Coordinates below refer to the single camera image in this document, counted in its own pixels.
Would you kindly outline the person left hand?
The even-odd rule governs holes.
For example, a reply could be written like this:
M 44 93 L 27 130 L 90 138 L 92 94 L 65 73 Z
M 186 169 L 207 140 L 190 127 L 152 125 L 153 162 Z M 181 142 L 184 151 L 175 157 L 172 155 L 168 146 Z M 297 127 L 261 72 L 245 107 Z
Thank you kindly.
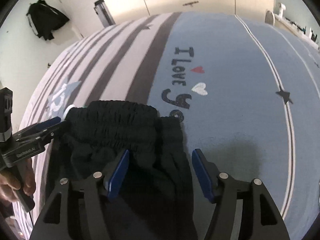
M 26 195 L 31 196 L 35 193 L 36 182 L 35 174 L 32 167 L 32 159 L 25 160 L 25 179 L 23 191 Z M 8 170 L 1 171 L 1 203 L 9 205 L 17 201 L 15 191 L 21 188 L 18 179 Z

